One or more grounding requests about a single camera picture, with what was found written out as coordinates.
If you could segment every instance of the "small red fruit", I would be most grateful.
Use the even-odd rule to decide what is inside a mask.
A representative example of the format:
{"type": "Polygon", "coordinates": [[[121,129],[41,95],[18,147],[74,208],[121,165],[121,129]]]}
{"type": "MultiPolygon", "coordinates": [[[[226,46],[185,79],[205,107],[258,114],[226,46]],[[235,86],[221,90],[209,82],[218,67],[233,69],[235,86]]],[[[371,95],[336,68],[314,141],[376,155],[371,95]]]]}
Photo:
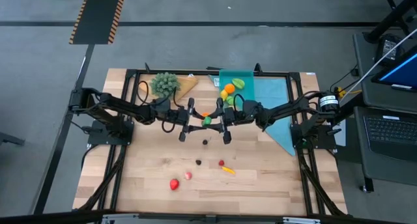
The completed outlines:
{"type": "Polygon", "coordinates": [[[190,180],[193,175],[190,172],[185,173],[185,179],[190,180]]]}
{"type": "Polygon", "coordinates": [[[175,190],[180,186],[180,182],[177,179],[172,179],[169,183],[171,190],[175,190]]]}

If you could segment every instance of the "concrete floor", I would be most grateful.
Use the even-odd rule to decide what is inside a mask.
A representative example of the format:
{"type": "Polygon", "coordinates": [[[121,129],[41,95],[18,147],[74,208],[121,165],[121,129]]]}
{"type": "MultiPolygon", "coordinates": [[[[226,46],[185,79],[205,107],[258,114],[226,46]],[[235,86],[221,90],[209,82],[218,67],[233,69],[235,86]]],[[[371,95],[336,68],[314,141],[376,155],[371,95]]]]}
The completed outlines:
{"type": "MultiPolygon", "coordinates": [[[[0,0],[0,21],[74,21],[82,0],[0,0]]],[[[126,0],[122,21],[380,21],[386,0],[126,0]]],[[[0,27],[0,131],[26,139],[0,147],[0,216],[30,214],[87,46],[68,44],[71,27],[0,27]]],[[[108,68],[207,66],[316,72],[321,90],[355,64],[352,35],[369,29],[120,27],[95,46],[84,87],[101,89],[108,68]]],[[[352,81],[347,77],[341,82],[352,81]]],[[[91,119],[77,117],[79,124],[91,119]]],[[[46,212],[71,210],[87,136],[71,127],[46,212]]],[[[364,194],[358,165],[339,164],[355,217],[416,223],[417,188],[375,182],[364,194]]]]}

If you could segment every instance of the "laptop screen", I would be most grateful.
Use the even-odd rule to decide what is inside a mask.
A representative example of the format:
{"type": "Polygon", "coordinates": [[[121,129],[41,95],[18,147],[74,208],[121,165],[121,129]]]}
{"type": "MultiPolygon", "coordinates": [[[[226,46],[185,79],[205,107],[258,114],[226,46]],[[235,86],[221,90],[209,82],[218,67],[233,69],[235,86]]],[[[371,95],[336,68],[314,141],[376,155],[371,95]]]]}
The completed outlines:
{"type": "Polygon", "coordinates": [[[379,78],[379,81],[417,88],[417,53],[379,78]]]}

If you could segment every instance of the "wooden tabletop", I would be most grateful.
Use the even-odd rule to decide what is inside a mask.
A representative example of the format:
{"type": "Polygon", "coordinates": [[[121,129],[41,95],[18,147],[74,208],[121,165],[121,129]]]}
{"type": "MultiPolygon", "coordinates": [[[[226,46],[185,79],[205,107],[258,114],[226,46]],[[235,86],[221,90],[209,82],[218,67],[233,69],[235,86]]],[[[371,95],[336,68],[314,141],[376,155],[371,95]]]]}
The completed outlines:
{"type": "MultiPolygon", "coordinates": [[[[120,97],[125,73],[125,69],[109,69],[103,92],[120,97]]],[[[315,74],[300,75],[304,92],[319,90],[315,74]]],[[[219,97],[218,88],[208,76],[196,77],[199,83],[179,104],[186,105],[188,98],[193,97],[199,113],[213,112],[219,97]]],[[[141,75],[141,80],[150,78],[152,76],[141,75]]],[[[133,80],[128,96],[131,96],[132,83],[133,80]]],[[[190,124],[200,125],[201,121],[192,119],[190,124]]],[[[228,145],[223,144],[222,135],[212,130],[192,132],[181,143],[178,140],[179,126],[172,133],[164,133],[160,122],[150,126],[136,122],[134,138],[126,153],[117,210],[177,214],[306,215],[297,157],[289,155],[255,124],[230,127],[229,130],[232,142],[228,145]],[[202,144],[204,139],[208,140],[208,145],[202,144]],[[196,165],[196,160],[202,161],[200,166],[196,165]],[[224,160],[226,166],[236,171],[236,175],[222,171],[219,160],[224,160]],[[192,173],[191,180],[185,179],[185,172],[192,173]],[[169,188],[172,178],[180,182],[176,191],[169,188]]],[[[109,146],[102,145],[87,155],[74,208],[83,205],[101,183],[108,152],[109,146]]],[[[334,158],[325,150],[316,150],[315,156],[321,185],[338,208],[346,212],[334,158]]],[[[109,207],[112,190],[113,184],[110,184],[105,207],[109,207]]],[[[317,212],[311,185],[310,193],[313,210],[317,212]]]]}

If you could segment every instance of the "sticker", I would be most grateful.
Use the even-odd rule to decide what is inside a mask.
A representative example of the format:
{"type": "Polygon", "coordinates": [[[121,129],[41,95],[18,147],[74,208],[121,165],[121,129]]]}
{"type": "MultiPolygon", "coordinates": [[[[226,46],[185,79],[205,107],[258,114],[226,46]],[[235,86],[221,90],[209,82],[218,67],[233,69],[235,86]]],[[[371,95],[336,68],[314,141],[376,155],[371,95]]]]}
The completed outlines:
{"type": "Polygon", "coordinates": [[[398,85],[398,84],[393,84],[392,87],[397,87],[397,88],[402,88],[402,89],[411,89],[412,88],[412,87],[409,87],[409,86],[398,85]]]}
{"type": "Polygon", "coordinates": [[[399,120],[399,117],[382,116],[384,119],[399,120]]]}
{"type": "Polygon", "coordinates": [[[328,104],[339,104],[339,102],[337,100],[326,100],[326,101],[320,103],[320,107],[322,107],[324,105],[328,105],[328,104]]]}
{"type": "Polygon", "coordinates": [[[323,98],[320,99],[320,103],[323,101],[327,101],[327,100],[335,100],[336,96],[325,96],[323,98]]]}
{"type": "Polygon", "coordinates": [[[219,87],[220,86],[220,78],[218,78],[218,77],[217,78],[214,78],[213,81],[214,81],[214,86],[215,87],[219,87]]]}

